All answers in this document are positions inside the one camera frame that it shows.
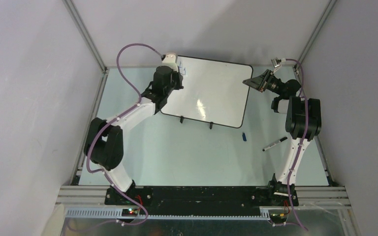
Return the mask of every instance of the table surface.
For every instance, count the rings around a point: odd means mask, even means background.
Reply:
[[[258,76],[266,66],[254,67]],[[155,68],[125,68],[124,74],[143,91],[153,79]],[[295,79],[291,67],[282,67],[276,76],[282,81]],[[283,164],[288,142],[263,152],[262,149],[289,134],[284,130],[286,116],[270,109],[276,94],[250,89],[243,125],[236,129],[156,114],[138,124],[125,137],[124,166],[137,185],[157,186],[264,186]],[[137,95],[111,69],[97,113],[108,118],[135,103]],[[242,133],[246,134],[244,142]],[[83,168],[80,185],[109,185],[101,173]],[[304,153],[296,185],[327,186],[327,178],[315,141]]]

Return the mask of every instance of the white wall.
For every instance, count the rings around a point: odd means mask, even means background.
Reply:
[[[339,1],[304,62],[320,137],[364,236],[378,236],[378,1]]]
[[[0,0],[0,235],[38,235],[101,72],[60,0]]]
[[[271,64],[298,58],[328,0],[75,0],[104,60],[146,43],[161,53]],[[124,65],[156,65],[147,49],[124,52]]]

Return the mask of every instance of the black marker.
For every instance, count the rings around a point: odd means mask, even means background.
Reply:
[[[280,144],[281,142],[285,141],[286,139],[287,139],[287,137],[285,136],[285,137],[283,137],[283,138],[277,140],[276,142],[274,142],[274,143],[270,144],[269,146],[263,148],[263,151],[266,151],[266,150],[271,149],[272,147],[274,147],[274,146]]]

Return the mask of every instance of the purple cable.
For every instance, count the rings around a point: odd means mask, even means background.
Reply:
[[[157,53],[159,56],[161,56],[161,53],[159,53],[156,49],[154,49],[153,47],[151,47],[151,46],[149,46],[147,44],[144,44],[144,43],[131,43],[131,44],[128,44],[125,47],[123,47],[120,50],[120,52],[118,53],[118,55],[117,55],[117,68],[118,68],[118,71],[120,72],[120,74],[123,77],[123,79],[125,80],[125,82],[127,82],[127,84],[129,84],[135,90],[135,92],[138,94],[138,101],[137,101],[137,103],[140,103],[141,102],[141,93],[140,93],[140,91],[138,91],[138,89],[125,77],[125,75],[123,74],[123,71],[121,70],[121,66],[120,66],[120,56],[121,56],[121,54],[123,53],[123,51],[125,49],[127,49],[129,47],[132,47],[132,46],[143,46],[143,47],[150,48],[155,53]],[[134,106],[130,107],[128,110],[126,110],[125,112],[121,113],[119,116],[117,116],[114,119],[112,119],[104,127],[102,127],[102,129],[99,130],[99,132],[96,134],[94,140],[91,143],[91,146],[89,147],[88,158],[86,160],[86,169],[88,170],[89,173],[93,174],[93,173],[96,173],[96,172],[103,171],[102,169],[91,170],[91,167],[90,167],[90,164],[91,164],[91,154],[92,154],[92,151],[93,151],[93,149],[94,149],[94,147],[96,145],[96,142],[99,139],[99,137],[102,135],[102,133],[105,131],[105,129],[107,129],[112,123],[114,123],[117,120],[117,118],[123,117],[125,114],[127,114],[128,112],[130,112],[136,106],[137,105],[134,105]]]
[[[308,98],[305,96],[305,94],[303,93],[303,87],[304,87],[304,72],[303,72],[303,69],[302,69],[302,65],[299,61],[295,60],[295,59],[286,59],[286,60],[290,60],[290,61],[294,61],[296,62],[298,65],[299,65],[299,68],[301,70],[301,75],[302,75],[302,86],[301,86],[301,91],[299,92],[299,95],[305,99],[305,130],[304,130],[304,134],[302,135],[302,138],[301,138],[301,141],[300,141],[300,147],[298,148],[298,151],[296,153],[296,156],[295,156],[295,159],[293,160],[293,164],[292,164],[292,167],[291,169],[289,170],[289,174],[287,175],[287,185],[289,186],[289,182],[290,182],[290,176],[292,175],[292,172],[293,170],[295,169],[295,166],[296,166],[296,163],[298,162],[298,158],[299,158],[299,154],[301,153],[301,149],[302,149],[302,144],[304,142],[304,139],[305,139],[305,136],[308,132],[308,122],[309,122],[309,118],[308,118]],[[308,231],[308,229],[302,224],[302,222],[299,220],[299,217],[298,217],[298,214],[296,213],[296,210],[295,210],[295,207],[293,206],[293,201],[292,201],[292,196],[290,195],[290,188],[288,187],[287,188],[287,194],[289,196],[289,203],[290,203],[290,207],[292,208],[292,212],[293,214],[295,215],[295,218],[296,218],[296,221],[298,221],[298,224],[299,226]]]
[[[125,77],[125,75],[123,74],[122,70],[121,70],[121,67],[120,67],[120,55],[122,54],[122,52],[129,48],[129,47],[132,47],[132,46],[143,46],[143,47],[147,47],[147,48],[150,48],[151,50],[153,50],[155,53],[157,53],[159,56],[161,56],[161,53],[159,53],[156,49],[154,49],[153,47],[147,45],[147,44],[143,44],[143,43],[132,43],[132,44],[128,44],[126,45],[125,47],[123,47],[120,52],[118,53],[117,55],[117,68],[118,68],[118,71],[119,73],[121,74],[121,76],[123,77],[123,79],[125,80],[125,82],[127,82],[127,84],[129,84],[134,90],[135,92],[138,94],[138,101],[137,103],[140,103],[141,102],[141,93],[140,91],[138,91],[138,89]],[[96,169],[96,170],[91,170],[91,167],[90,167],[90,159],[91,159],[91,154],[92,154],[92,151],[95,147],[95,144],[96,142],[98,141],[99,137],[102,135],[102,133],[110,126],[112,125],[114,122],[117,121],[117,118],[122,118],[123,116],[125,116],[127,113],[129,113],[130,111],[132,111],[134,108],[137,107],[137,104],[134,104],[132,107],[128,108],[126,111],[122,112],[121,114],[119,114],[118,116],[116,116],[115,118],[113,118],[111,121],[109,121],[106,125],[104,125],[101,130],[99,130],[99,132],[96,134],[94,140],[92,141],[91,143],[91,146],[89,147],[89,151],[88,151],[88,158],[86,160],[86,169],[88,170],[89,173],[93,174],[93,173],[96,173],[96,172],[101,172],[103,171],[103,169]],[[122,225],[139,225],[139,224],[142,224],[144,223],[147,218],[149,217],[149,214],[147,212],[147,209],[145,207],[143,207],[140,203],[138,203],[137,201],[133,200],[132,198],[130,198],[129,196],[127,196],[124,192],[122,192],[114,183],[113,181],[111,180],[111,178],[109,178],[109,176],[104,173],[106,179],[108,180],[108,182],[115,188],[115,190],[117,192],[119,192],[124,198],[126,198],[127,200],[129,200],[130,202],[136,204],[138,207],[140,207],[141,209],[143,209],[143,211],[145,212],[145,217],[142,221],[140,222],[137,222],[137,223],[127,223],[127,222],[123,222],[123,221],[120,221],[120,220],[106,220],[106,221],[103,221],[95,226],[92,226],[88,229],[84,229],[84,230],[75,230],[75,229],[72,229],[69,224],[67,224],[67,228],[71,231],[74,231],[74,232],[78,232],[78,233],[84,233],[84,232],[88,232],[88,231],[91,231],[101,225],[104,225],[104,224],[107,224],[107,223],[112,223],[112,222],[121,222]]]
[[[286,59],[286,60],[294,61],[296,64],[299,65],[299,68],[301,69],[302,81],[301,81],[301,90],[299,90],[299,96],[300,96],[304,92],[304,70],[302,69],[302,64],[298,60],[295,60],[295,59]]]

